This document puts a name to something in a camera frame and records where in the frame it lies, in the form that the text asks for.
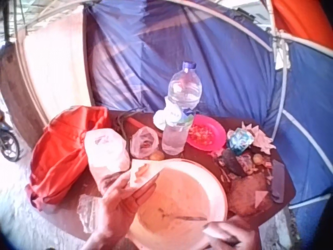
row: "red bag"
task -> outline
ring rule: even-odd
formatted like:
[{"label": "red bag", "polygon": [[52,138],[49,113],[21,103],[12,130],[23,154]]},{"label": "red bag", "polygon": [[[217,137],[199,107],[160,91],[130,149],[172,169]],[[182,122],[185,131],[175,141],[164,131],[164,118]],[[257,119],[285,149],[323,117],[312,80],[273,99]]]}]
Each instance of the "red bag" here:
[{"label": "red bag", "polygon": [[33,150],[30,184],[25,187],[34,207],[41,211],[44,203],[61,202],[88,165],[86,132],[110,127],[104,107],[75,106],[50,122]]}]

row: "spoon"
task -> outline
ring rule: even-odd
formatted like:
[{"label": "spoon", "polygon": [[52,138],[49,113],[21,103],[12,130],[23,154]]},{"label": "spoon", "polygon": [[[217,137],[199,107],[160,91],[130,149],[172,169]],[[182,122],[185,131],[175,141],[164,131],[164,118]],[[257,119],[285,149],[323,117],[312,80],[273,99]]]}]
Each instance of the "spoon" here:
[{"label": "spoon", "polygon": [[162,213],[162,218],[170,217],[173,219],[187,220],[187,221],[207,221],[207,218],[201,216],[176,216],[173,214],[166,214],[162,208],[159,208],[158,211]]}]

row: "white bowl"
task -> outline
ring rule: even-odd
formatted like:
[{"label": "white bowl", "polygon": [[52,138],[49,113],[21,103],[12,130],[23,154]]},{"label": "white bowl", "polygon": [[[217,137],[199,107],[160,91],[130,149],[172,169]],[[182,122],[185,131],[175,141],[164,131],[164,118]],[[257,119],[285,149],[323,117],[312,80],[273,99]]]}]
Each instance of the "white bowl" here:
[{"label": "white bowl", "polygon": [[[139,209],[127,237],[139,249],[205,248],[209,241],[202,233],[202,226],[209,221],[223,221],[227,216],[227,199],[221,184],[193,161],[170,159],[161,164],[165,168],[157,179],[156,191]],[[165,214],[201,216],[207,221],[162,218],[159,208]]]}]

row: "blue tent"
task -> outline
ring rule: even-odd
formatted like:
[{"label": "blue tent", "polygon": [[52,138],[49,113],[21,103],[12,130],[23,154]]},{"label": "blue tent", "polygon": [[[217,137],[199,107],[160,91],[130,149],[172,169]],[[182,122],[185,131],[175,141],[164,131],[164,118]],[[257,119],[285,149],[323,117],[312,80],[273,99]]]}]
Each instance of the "blue tent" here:
[{"label": "blue tent", "polygon": [[[102,1],[87,8],[85,18],[97,105],[163,109],[171,76],[183,60],[195,61],[203,84],[199,111],[258,122],[275,139],[293,179],[292,203],[332,192],[332,51],[284,33],[273,39],[236,11],[206,0]],[[284,59],[279,70],[275,40]],[[304,247],[324,206],[294,210]]]}]

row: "blue bottle cap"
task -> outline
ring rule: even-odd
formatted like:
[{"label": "blue bottle cap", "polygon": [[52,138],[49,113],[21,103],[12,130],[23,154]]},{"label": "blue bottle cap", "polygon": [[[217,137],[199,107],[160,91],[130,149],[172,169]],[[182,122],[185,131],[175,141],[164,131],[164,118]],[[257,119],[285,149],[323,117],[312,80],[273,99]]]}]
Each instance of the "blue bottle cap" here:
[{"label": "blue bottle cap", "polygon": [[183,69],[195,69],[197,64],[193,61],[183,61]]}]

